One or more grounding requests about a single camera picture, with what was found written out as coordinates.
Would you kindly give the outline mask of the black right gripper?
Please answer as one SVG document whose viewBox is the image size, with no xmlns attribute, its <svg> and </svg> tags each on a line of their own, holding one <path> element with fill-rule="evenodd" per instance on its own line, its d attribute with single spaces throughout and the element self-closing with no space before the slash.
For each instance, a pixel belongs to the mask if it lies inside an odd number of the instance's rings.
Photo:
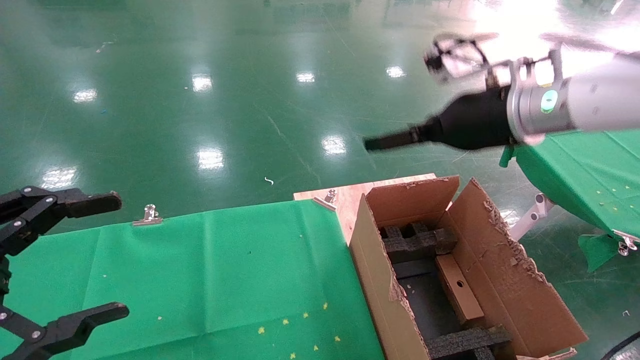
<svg viewBox="0 0 640 360">
<path fill-rule="evenodd" d="M 510 86 L 467 93 L 453 100 L 440 114 L 419 126 L 364 137 L 368 152 L 393 150 L 418 144 L 438 142 L 458 150 L 475 151 L 505 146 L 512 141 L 507 104 Z"/>
</svg>

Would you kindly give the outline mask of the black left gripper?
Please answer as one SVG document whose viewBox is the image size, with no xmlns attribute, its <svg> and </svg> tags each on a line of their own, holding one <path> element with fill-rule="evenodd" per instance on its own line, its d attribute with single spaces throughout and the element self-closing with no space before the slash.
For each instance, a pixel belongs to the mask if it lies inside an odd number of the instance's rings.
<svg viewBox="0 0 640 360">
<path fill-rule="evenodd" d="M 0 200 L 0 295 L 9 293 L 12 272 L 5 256 L 17 256 L 38 237 L 62 220 L 106 214 L 122 208 L 115 191 L 86 194 L 77 187 L 51 191 L 36 186 L 2 194 Z M 0 326 L 22 339 L 3 360 L 49 360 L 53 356 L 82 347 L 98 326 L 125 319 L 130 309 L 113 301 L 61 316 L 45 326 L 6 306 L 1 307 Z"/>
</svg>

